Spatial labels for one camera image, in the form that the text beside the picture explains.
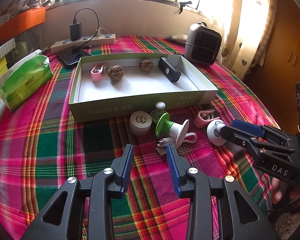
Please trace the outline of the person right hand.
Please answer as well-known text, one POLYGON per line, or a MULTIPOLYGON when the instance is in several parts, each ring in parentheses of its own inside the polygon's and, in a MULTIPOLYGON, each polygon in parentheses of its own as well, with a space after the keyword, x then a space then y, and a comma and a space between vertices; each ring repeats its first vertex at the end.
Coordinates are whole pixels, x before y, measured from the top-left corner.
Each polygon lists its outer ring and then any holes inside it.
MULTIPOLYGON (((273 204, 277 204, 281 201, 283 194, 280 190, 281 181, 273 178, 271 180, 271 200, 273 204)), ((300 209, 300 187, 295 187, 289 194, 289 198, 295 201, 294 209, 300 209)))

